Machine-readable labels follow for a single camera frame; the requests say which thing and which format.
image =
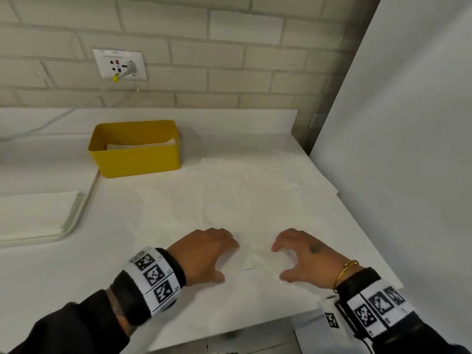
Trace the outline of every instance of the hand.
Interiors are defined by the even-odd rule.
[[[181,238],[167,251],[184,270],[187,286],[198,283],[223,283],[225,276],[215,269],[218,258],[226,251],[239,248],[239,243],[231,232],[220,228],[195,230]]]
[[[272,251],[277,252],[284,247],[295,251],[298,258],[294,268],[280,274],[281,280],[290,283],[307,282],[320,288],[333,288],[343,266],[350,261],[310,234],[293,228],[277,236]],[[338,284],[362,269],[361,266],[352,266]]]

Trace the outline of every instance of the white cable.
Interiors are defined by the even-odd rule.
[[[121,77],[123,76],[126,76],[130,73],[134,73],[136,70],[136,66],[132,65],[132,66],[128,66],[128,69],[126,70],[126,72],[123,72],[121,73],[120,75],[118,75],[118,79],[120,79]],[[12,134],[12,135],[9,135],[9,136],[2,136],[0,137],[0,142],[8,142],[10,140],[13,140],[13,139],[17,139],[17,138],[21,138],[23,136],[27,136],[31,133],[34,133],[34,132],[38,132],[39,130],[43,130],[44,128],[50,126],[51,124],[55,123],[56,121],[58,121],[59,119],[62,119],[64,118],[65,116],[69,115],[70,113],[76,111],[77,109],[79,108],[83,108],[84,106],[86,106],[87,104],[89,104],[90,102],[94,101],[95,99],[97,99],[99,96],[101,96],[103,93],[105,93],[113,84],[115,84],[116,82],[115,81],[112,81],[110,82],[109,85],[107,85],[105,88],[103,88],[102,90],[100,90],[97,95],[95,97],[93,97],[92,99],[86,101],[85,103],[79,105],[79,106],[76,106],[74,108],[71,108],[67,111],[65,111],[64,113],[61,113],[59,114],[57,117],[54,117],[53,119],[47,121],[46,123],[44,123],[43,125],[39,126],[38,128],[34,128],[34,129],[30,129],[30,130],[27,130],[26,132],[22,132],[22,133],[16,133],[16,134]]]

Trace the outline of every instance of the backsplash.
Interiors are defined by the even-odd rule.
[[[79,105],[109,83],[93,48],[141,51],[148,81],[121,81],[89,106],[293,108],[303,144],[378,3],[0,0],[0,106]]]

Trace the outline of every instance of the yellow container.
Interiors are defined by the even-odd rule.
[[[107,150],[108,144],[145,145],[144,148]],[[173,120],[98,124],[90,139],[90,155],[104,177],[128,177],[180,168],[178,133]]]

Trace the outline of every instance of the wall socket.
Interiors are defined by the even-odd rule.
[[[94,49],[93,55],[97,60],[102,78],[112,79],[117,73],[127,70],[127,63],[136,64],[136,73],[121,77],[125,81],[147,81],[146,67],[141,52],[115,51],[111,49]]]

